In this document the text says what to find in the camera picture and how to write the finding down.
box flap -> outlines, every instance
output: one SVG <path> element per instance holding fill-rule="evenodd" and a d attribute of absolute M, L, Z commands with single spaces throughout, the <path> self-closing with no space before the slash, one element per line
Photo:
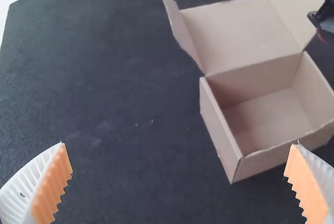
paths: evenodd
<path fill-rule="evenodd" d="M 323 0 L 233 0 L 179 10 L 163 0 L 173 34 L 206 74 L 301 53 Z"/>
<path fill-rule="evenodd" d="M 189 35 L 188 29 L 184 24 L 182 14 L 174 0 L 162 0 L 171 24 L 172 32 L 180 47 L 186 51 L 196 62 L 199 69 L 204 72 L 193 41 Z"/>
<path fill-rule="evenodd" d="M 319 10 L 324 0 L 270 0 L 287 28 L 304 49 L 315 34 L 315 28 L 307 18 L 310 11 Z"/>

cardboard box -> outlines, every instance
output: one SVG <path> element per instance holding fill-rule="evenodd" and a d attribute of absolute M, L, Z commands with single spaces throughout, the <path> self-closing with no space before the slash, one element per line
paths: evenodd
<path fill-rule="evenodd" d="M 334 93 L 303 52 L 307 19 L 324 0 L 234 0 L 179 10 L 163 0 L 173 34 L 194 59 L 200 111 L 231 183 L 313 150 L 334 134 Z"/>

cardboard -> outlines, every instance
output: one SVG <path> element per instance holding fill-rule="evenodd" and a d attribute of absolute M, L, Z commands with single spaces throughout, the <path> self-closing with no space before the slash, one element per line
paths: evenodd
<path fill-rule="evenodd" d="M 172 32 L 205 77 L 200 112 L 231 183 L 312 150 L 334 134 L 334 93 L 304 47 L 324 0 L 234 0 L 179 10 Z"/>
<path fill-rule="evenodd" d="M 307 223 L 334 223 L 334 168 L 301 144 L 291 145 L 284 176 Z"/>

dark gray mat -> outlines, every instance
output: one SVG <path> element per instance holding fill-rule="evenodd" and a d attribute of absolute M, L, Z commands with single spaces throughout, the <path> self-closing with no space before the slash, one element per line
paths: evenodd
<path fill-rule="evenodd" d="M 223 0 L 177 0 L 181 8 Z M 310 48 L 334 85 L 331 51 Z M 21 0 L 0 56 L 0 184 L 62 140 L 56 223 L 303 223 L 283 166 L 230 186 L 161 0 Z M 334 144 L 316 151 L 334 164 Z"/>

